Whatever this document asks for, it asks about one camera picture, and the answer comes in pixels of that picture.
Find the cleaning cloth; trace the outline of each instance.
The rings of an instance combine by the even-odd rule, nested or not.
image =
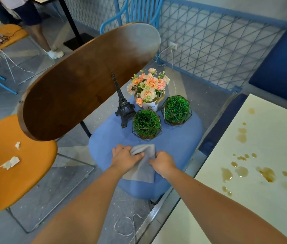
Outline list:
[[[149,159],[156,158],[155,145],[137,145],[130,150],[131,155],[136,155],[140,152],[144,152],[145,156],[122,178],[124,180],[139,180],[154,183],[155,170],[149,164]]]

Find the eiffel tower figurine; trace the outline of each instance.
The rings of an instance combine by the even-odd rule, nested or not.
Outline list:
[[[132,119],[136,114],[136,111],[133,109],[134,105],[129,103],[123,96],[121,89],[117,83],[117,78],[115,77],[115,74],[111,72],[111,76],[117,89],[117,95],[119,96],[119,106],[115,114],[116,116],[121,116],[121,127],[125,128],[128,125],[129,120]]]

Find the white tissue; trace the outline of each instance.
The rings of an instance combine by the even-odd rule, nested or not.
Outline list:
[[[20,142],[17,142],[15,147],[19,150]]]
[[[1,165],[0,167],[5,168],[5,169],[10,169],[11,167],[15,166],[19,162],[18,157],[12,157],[9,161]]]

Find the electrical outlet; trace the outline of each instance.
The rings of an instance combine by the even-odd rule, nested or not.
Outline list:
[[[177,50],[177,44],[176,43],[170,43],[170,49]]]

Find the potted plant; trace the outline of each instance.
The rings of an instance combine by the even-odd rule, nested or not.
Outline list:
[[[165,96],[165,87],[170,83],[169,77],[165,75],[165,71],[159,72],[154,68],[148,70],[145,74],[140,70],[141,74],[134,74],[131,83],[127,87],[127,91],[136,99],[137,105],[143,107],[144,110],[157,111],[158,103]]]
[[[180,125],[185,123],[192,115],[190,103],[181,95],[168,97],[162,106],[165,123]]]
[[[140,139],[153,139],[162,131],[160,118],[153,110],[139,110],[132,120],[132,132]]]

